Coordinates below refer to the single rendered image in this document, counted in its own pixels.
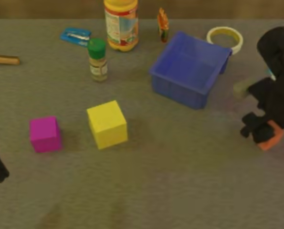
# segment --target jar label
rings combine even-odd
[[[105,21],[110,42],[120,46],[136,42],[138,36],[137,7],[126,12],[115,12],[106,7]]]
[[[100,67],[98,66],[93,66],[90,64],[90,70],[93,75],[106,75],[108,73],[108,65],[107,62],[101,67],[101,72],[100,72]]]

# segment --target magenta cube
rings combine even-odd
[[[30,121],[30,141],[37,153],[61,149],[61,135],[56,117],[32,119]]]

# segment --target yellow block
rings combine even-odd
[[[86,111],[98,149],[128,140],[127,122],[117,101],[101,104]]]

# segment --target wooden stick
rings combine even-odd
[[[0,55],[0,63],[1,64],[19,65],[20,64],[20,59],[17,56],[4,56],[4,55]]]

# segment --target yellow ring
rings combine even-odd
[[[242,35],[237,30],[231,27],[227,27],[227,26],[220,26],[220,27],[215,27],[211,29],[207,34],[207,42],[214,44],[211,38],[213,35],[218,35],[218,34],[225,34],[225,35],[233,37],[236,40],[237,45],[231,48],[232,55],[235,55],[242,49],[242,44],[243,44]]]

